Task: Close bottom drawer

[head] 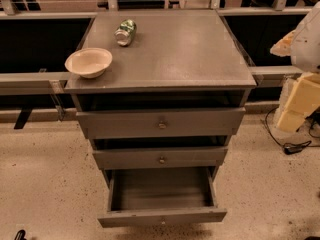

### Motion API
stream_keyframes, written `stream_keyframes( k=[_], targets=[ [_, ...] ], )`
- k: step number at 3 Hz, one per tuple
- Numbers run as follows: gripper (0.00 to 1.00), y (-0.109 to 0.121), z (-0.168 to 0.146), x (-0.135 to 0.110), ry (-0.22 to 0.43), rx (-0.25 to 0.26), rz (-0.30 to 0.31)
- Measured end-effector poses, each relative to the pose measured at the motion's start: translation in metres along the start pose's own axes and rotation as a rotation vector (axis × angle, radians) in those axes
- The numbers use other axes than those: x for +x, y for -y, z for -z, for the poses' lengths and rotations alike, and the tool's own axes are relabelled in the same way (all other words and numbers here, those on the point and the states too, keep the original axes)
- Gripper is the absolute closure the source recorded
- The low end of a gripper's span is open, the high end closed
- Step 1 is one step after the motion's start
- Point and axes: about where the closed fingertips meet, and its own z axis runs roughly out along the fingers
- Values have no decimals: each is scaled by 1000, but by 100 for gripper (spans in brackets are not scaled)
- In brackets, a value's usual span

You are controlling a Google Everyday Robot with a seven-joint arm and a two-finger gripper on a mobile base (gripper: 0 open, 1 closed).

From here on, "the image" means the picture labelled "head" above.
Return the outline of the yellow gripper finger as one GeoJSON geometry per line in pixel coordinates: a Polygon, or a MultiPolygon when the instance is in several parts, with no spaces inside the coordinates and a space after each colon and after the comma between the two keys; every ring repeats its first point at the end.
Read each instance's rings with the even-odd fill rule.
{"type": "Polygon", "coordinates": [[[282,39],[280,39],[276,44],[274,44],[271,49],[270,53],[279,56],[279,57],[286,57],[291,55],[291,43],[294,37],[295,31],[291,31],[286,34],[282,39]]]}

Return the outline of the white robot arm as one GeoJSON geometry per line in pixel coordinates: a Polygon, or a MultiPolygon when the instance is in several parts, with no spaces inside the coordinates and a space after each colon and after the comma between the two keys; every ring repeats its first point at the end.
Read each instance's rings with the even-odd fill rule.
{"type": "Polygon", "coordinates": [[[289,56],[292,65],[303,71],[296,80],[285,82],[275,120],[277,129],[293,133],[320,107],[320,2],[270,53],[289,56]]]}

